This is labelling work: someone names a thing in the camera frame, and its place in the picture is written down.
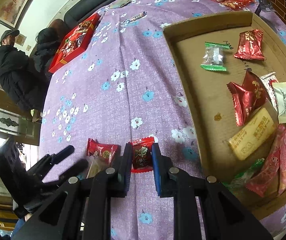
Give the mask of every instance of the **black cap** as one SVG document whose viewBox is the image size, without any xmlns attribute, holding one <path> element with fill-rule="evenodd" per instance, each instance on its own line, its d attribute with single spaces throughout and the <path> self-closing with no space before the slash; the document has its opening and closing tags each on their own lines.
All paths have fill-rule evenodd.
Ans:
<svg viewBox="0 0 286 240">
<path fill-rule="evenodd" d="M 3 35 L 1 36 L 0 44 L 2 45 L 2 40 L 6 38 L 9 34 L 14 35 L 15 37 L 20 34 L 19 30 L 7 30 L 4 31 Z"/>
</svg>

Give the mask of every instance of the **black jacket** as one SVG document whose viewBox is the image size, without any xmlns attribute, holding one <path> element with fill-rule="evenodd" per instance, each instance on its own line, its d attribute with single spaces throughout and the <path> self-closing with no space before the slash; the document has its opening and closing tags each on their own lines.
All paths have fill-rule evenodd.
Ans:
<svg viewBox="0 0 286 240">
<path fill-rule="evenodd" d="M 29 69 L 31 60 L 21 50 L 0 46 L 0 84 L 22 110 L 43 110 L 48 84 Z"/>
<path fill-rule="evenodd" d="M 37 44 L 36 52 L 33 55 L 33 59 L 35 62 L 35 69 L 44 73 L 48 78 L 52 76 L 52 73 L 48 71 L 49 66 L 52 63 L 54 55 L 60 46 L 59 41 L 51 41 L 43 44 Z"/>
</svg>

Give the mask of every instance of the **purple floral tablecloth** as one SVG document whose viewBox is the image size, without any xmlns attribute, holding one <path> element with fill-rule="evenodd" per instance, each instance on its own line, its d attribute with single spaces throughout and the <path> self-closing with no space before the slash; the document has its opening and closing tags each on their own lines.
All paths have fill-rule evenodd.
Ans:
<svg viewBox="0 0 286 240">
<path fill-rule="evenodd" d="M 245 10 L 255 11 L 252 4 Z M 171 23 L 227 11 L 211 0 L 133 0 L 108 6 L 84 54 L 53 74 L 41 127 L 40 157 L 67 145 L 75 153 L 44 181 L 86 154 L 88 138 L 125 144 L 153 136 L 163 155 L 192 176 L 202 176 L 195 130 L 176 67 L 163 37 Z M 133 23 L 121 22 L 146 11 Z M 261 13 L 286 44 L 286 26 L 275 13 Z M 117 240 L 173 239 L 173 200 L 159 198 L 152 172 L 131 175 L 125 199 L 112 199 L 111 235 Z M 286 229 L 286 205 L 261 220 L 273 236 Z"/>
</svg>

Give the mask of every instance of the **green and clear candy wrapper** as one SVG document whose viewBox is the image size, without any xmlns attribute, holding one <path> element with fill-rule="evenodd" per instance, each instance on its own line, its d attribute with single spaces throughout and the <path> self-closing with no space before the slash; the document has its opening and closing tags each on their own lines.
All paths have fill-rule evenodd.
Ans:
<svg viewBox="0 0 286 240">
<path fill-rule="evenodd" d="M 222 184 L 230 190 L 242 187 L 259 169 L 261 169 L 263 162 L 264 158 L 256 160 L 250 168 L 236 175 L 230 183 L 222 182 Z"/>
<path fill-rule="evenodd" d="M 226 71 L 223 66 L 223 49 L 230 49 L 227 44 L 205 42 L 205 56 L 201 67 L 205 70 Z"/>
</svg>

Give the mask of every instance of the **silver rivet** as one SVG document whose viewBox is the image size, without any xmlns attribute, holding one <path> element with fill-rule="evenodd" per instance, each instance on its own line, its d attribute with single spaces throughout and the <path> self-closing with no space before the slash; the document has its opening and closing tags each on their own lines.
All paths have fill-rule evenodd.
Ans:
<svg viewBox="0 0 286 240">
<path fill-rule="evenodd" d="M 106 172 L 107 174 L 113 174 L 113 173 L 115 172 L 115 169 L 114 169 L 114 168 L 107 168 L 107 169 L 105 170 L 105 172 Z"/>
<path fill-rule="evenodd" d="M 179 169 L 177 167 L 171 167 L 169 169 L 169 172 L 172 174 L 177 174 L 177 173 L 179 173 Z"/>
<path fill-rule="evenodd" d="M 215 182 L 216 182 L 216 177 L 214 177 L 214 176 L 208 176 L 208 177 L 206 178 L 206 180 L 207 180 L 208 182 L 210 182 L 210 183 L 215 183 Z"/>
<path fill-rule="evenodd" d="M 77 177 L 70 177 L 69 179 L 68 179 L 68 183 L 69 184 L 75 184 L 76 182 L 78 182 L 78 178 Z"/>
</svg>

